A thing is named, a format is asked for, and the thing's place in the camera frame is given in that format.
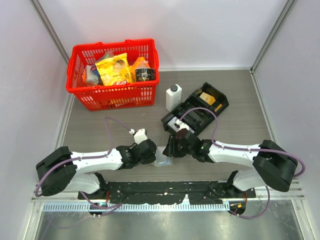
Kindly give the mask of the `black compartment organizer tray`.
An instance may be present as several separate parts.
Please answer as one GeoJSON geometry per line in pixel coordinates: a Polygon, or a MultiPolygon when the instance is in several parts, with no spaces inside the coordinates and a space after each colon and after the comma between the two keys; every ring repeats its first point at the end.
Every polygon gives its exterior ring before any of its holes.
{"type": "Polygon", "coordinates": [[[169,121],[174,117],[180,119],[183,117],[183,114],[186,114],[182,121],[194,130],[195,135],[199,135],[215,120],[211,112],[218,116],[228,106],[229,102],[227,96],[208,82],[205,82],[201,87],[197,88],[186,99],[182,100],[177,107],[161,119],[163,129],[172,135],[168,126],[169,121]],[[213,105],[209,105],[203,101],[200,98],[202,92],[212,95],[216,99],[215,103],[213,105]]]}

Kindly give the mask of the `white bottle grey cap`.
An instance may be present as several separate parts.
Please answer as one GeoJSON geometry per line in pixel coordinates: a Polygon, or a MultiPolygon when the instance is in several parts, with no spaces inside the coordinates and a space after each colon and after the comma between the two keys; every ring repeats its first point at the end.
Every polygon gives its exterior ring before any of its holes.
{"type": "Polygon", "coordinates": [[[178,106],[182,98],[182,88],[178,84],[171,85],[166,90],[165,95],[165,107],[171,112],[175,107],[178,106]]]}

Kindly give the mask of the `grey leather card holder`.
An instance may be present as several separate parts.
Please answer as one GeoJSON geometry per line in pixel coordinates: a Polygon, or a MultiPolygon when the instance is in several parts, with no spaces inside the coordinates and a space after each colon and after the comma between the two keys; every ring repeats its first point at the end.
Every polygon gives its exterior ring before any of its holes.
{"type": "Polygon", "coordinates": [[[158,146],[155,153],[155,161],[151,163],[151,165],[155,167],[164,167],[164,166],[172,166],[173,158],[168,157],[163,154],[165,150],[165,146],[158,146]]]}

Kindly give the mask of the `red plastic shopping basket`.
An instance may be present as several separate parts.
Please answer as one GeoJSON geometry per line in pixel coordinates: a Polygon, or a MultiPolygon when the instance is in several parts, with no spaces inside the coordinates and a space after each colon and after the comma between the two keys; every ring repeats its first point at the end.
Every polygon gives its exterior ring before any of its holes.
{"type": "Polygon", "coordinates": [[[66,90],[89,110],[152,106],[160,81],[152,38],[75,45],[66,90]]]}

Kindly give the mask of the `black labelled jar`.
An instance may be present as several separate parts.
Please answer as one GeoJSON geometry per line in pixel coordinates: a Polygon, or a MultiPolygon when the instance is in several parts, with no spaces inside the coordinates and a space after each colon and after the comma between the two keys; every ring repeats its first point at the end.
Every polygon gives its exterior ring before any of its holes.
{"type": "Polygon", "coordinates": [[[156,71],[154,68],[138,68],[135,70],[136,82],[148,82],[156,79],[156,71]]]}

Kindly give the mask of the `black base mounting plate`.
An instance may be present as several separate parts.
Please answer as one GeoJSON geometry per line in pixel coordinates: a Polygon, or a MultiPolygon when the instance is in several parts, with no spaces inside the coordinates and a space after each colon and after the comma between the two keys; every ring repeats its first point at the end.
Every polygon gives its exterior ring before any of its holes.
{"type": "Polygon", "coordinates": [[[136,181],[109,182],[97,193],[87,197],[94,200],[109,199],[111,204],[173,205],[181,204],[188,197],[192,205],[216,204],[223,199],[247,197],[253,199],[253,188],[244,193],[229,192],[226,182],[219,181],[136,181]]]}

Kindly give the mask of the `white card boxes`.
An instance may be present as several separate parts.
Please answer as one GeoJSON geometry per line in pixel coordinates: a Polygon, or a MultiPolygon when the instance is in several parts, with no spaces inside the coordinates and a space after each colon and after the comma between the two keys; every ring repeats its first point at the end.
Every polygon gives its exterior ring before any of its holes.
{"type": "MultiPolygon", "coordinates": [[[[175,135],[177,133],[176,132],[177,128],[175,127],[175,122],[176,122],[177,119],[178,119],[177,117],[174,117],[168,122],[168,127],[171,130],[171,134],[172,135],[175,135]]],[[[190,132],[194,133],[195,131],[190,127],[190,132]]]]}

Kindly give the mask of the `yellow chips bag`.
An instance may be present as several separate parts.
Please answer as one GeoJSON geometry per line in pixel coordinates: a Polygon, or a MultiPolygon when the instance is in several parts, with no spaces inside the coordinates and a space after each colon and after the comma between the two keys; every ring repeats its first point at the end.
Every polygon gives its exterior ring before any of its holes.
{"type": "Polygon", "coordinates": [[[104,86],[132,84],[127,53],[114,55],[95,63],[104,86]]]}

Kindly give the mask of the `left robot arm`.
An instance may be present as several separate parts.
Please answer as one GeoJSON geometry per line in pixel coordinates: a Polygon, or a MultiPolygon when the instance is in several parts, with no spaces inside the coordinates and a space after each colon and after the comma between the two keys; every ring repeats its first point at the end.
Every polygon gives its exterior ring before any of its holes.
{"type": "Polygon", "coordinates": [[[107,187],[98,174],[100,171],[132,169],[152,163],[156,160],[156,151],[157,146],[150,139],[101,152],[71,152],[67,146],[59,147],[36,165],[39,182],[35,196],[49,197],[68,190],[102,199],[107,187]]]}

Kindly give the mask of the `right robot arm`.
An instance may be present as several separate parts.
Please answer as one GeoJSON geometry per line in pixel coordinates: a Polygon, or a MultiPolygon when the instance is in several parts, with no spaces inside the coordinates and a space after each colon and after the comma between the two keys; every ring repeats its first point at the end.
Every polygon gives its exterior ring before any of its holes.
{"type": "Polygon", "coordinates": [[[256,187],[270,187],[288,192],[298,166],[298,161],[271,140],[261,144],[236,145],[216,140],[199,139],[196,134],[181,129],[170,135],[163,155],[173,158],[192,156],[201,163],[230,163],[248,167],[233,171],[224,191],[233,198],[256,187]]]}

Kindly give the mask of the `grey green snack packet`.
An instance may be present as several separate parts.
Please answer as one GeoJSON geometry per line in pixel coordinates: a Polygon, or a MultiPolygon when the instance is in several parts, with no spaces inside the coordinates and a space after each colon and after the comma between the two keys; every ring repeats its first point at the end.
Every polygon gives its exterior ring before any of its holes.
{"type": "Polygon", "coordinates": [[[91,65],[87,65],[84,68],[84,71],[82,74],[82,81],[86,86],[89,86],[89,87],[94,87],[99,85],[99,78],[91,70],[91,65]]]}

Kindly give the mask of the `orange snack bag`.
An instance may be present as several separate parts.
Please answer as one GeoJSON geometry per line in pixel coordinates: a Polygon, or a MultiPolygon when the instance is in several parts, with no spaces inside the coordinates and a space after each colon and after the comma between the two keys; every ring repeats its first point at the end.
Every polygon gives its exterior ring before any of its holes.
{"type": "Polygon", "coordinates": [[[129,71],[131,73],[132,80],[136,81],[136,70],[137,69],[146,69],[150,68],[149,62],[143,57],[140,56],[136,59],[133,65],[129,66],[129,71]]]}

